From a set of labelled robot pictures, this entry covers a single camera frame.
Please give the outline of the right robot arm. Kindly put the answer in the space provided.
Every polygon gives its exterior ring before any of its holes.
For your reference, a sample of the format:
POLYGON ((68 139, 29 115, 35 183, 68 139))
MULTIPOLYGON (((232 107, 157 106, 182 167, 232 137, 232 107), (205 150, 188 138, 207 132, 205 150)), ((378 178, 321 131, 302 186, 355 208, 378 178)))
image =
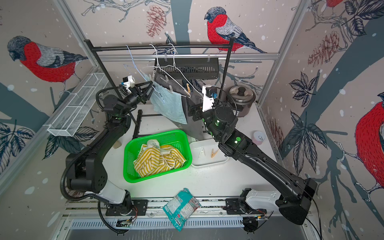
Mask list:
POLYGON ((207 132, 226 156, 253 169, 280 192, 276 205, 283 217, 296 225, 304 223, 317 188, 313 179, 303 179, 289 172, 238 131, 238 118, 231 107, 221 105, 203 111, 203 105, 199 104, 190 107, 188 115, 194 121, 203 121, 207 132))

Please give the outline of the yellow striped towel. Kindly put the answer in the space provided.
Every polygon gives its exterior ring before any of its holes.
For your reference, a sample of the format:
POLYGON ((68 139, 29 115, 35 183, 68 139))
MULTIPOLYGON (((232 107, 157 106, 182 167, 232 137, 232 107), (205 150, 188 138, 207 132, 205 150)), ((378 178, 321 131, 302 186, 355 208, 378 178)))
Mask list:
POLYGON ((157 140, 149 140, 141 146, 134 169, 141 178, 165 173, 184 166, 186 159, 171 145, 160 145, 157 140))

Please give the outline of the light blue wire hanger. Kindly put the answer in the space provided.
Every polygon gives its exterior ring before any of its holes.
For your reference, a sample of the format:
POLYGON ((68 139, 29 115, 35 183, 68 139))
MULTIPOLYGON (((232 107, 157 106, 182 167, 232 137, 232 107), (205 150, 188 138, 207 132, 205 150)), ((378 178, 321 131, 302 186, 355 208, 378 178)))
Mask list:
MULTIPOLYGON (((135 70, 142 76, 142 78, 143 78, 146 82, 148 82, 148 81, 149 81, 149 78, 148 78, 148 77, 145 77, 144 74, 143 74, 143 72, 142 72, 141 70, 139 70, 138 67, 136 66, 136 64, 135 64, 135 60, 134 60, 134 58, 133 58, 133 55, 132 55, 132 52, 131 52, 129 46, 126 45, 126 47, 127 47, 127 51, 128 51, 129 54, 130 54, 130 57, 131 57, 131 60, 132 60, 132 63, 133 63, 133 65, 134 65, 135 70)), ((165 103, 165 99, 164 99, 163 96, 160 94, 160 92, 159 92, 158 90, 156 90, 156 88, 155 88, 154 86, 152 86, 152 88, 153 88, 153 90, 156 92, 155 95, 157 96, 157 98, 158 98, 159 100, 161 100, 163 103, 165 103)))

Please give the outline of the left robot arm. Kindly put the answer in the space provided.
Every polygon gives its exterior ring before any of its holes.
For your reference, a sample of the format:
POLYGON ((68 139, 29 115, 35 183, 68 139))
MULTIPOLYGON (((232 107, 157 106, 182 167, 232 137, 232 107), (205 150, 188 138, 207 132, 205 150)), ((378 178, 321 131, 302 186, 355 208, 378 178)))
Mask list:
POLYGON ((66 168, 60 180, 60 191, 68 201, 87 198, 97 199, 115 214, 129 214, 134 209, 131 195, 111 183, 103 160, 108 151, 130 128, 132 111, 138 104, 145 104, 154 92, 153 82, 119 87, 126 96, 122 99, 114 94, 100 98, 100 94, 113 90, 105 88, 97 92, 96 102, 106 115, 102 133, 77 154, 69 154, 66 168))

